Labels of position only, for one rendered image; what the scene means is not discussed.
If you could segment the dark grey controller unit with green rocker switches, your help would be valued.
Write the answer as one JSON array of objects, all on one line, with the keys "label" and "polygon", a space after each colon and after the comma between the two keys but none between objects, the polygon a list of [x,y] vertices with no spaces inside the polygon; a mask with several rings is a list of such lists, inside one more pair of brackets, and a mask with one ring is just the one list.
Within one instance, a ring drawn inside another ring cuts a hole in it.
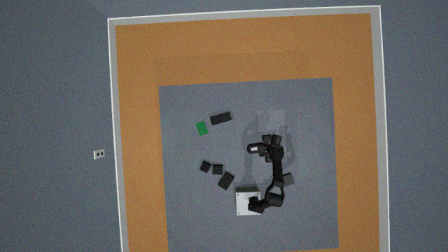
[{"label": "dark grey controller unit with green rocker switches", "polygon": [[261,143],[252,143],[252,144],[249,144],[249,145],[247,146],[247,151],[248,151],[250,154],[252,154],[252,153],[257,153],[257,152],[258,152],[257,147],[259,147],[259,146],[264,146],[264,145],[265,145],[265,143],[263,143],[263,142],[261,142]]}]

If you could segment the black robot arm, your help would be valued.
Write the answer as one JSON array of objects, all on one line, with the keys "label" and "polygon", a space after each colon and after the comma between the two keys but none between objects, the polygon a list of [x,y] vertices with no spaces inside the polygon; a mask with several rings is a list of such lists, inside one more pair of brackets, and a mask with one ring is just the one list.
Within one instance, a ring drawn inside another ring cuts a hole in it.
[{"label": "black robot arm", "polygon": [[[272,135],[269,148],[267,144],[257,147],[260,157],[264,157],[266,153],[269,153],[269,158],[273,163],[273,180],[272,184],[267,188],[265,198],[259,200],[258,197],[250,197],[248,203],[248,210],[262,214],[268,207],[280,207],[284,201],[284,186],[285,181],[283,178],[282,159],[284,158],[284,147],[280,146],[282,136]],[[281,195],[270,192],[274,187],[281,188]]]}]

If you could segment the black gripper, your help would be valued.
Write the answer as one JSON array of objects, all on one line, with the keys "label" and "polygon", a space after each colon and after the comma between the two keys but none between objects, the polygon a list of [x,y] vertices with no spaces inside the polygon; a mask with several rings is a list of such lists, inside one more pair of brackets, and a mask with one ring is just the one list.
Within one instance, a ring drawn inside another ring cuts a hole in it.
[{"label": "black gripper", "polygon": [[[262,142],[263,143],[265,143],[265,144],[267,144],[267,148],[266,149],[268,149],[269,148],[269,142],[272,140],[272,135],[271,134],[268,134],[268,135],[262,135]],[[270,159],[270,154],[267,152],[266,153],[266,155],[265,155],[265,161],[266,161],[266,163],[270,163],[270,162],[272,162],[272,160]]]}]

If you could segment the green rectangular block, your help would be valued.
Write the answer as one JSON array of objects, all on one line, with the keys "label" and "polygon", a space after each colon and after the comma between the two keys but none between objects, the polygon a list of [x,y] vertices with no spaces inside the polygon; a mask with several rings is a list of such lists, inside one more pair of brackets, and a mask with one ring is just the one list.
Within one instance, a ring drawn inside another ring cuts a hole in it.
[{"label": "green rectangular block", "polygon": [[207,130],[207,127],[206,127],[204,121],[197,123],[196,126],[197,126],[197,130],[198,130],[200,136],[208,133],[208,130]]}]

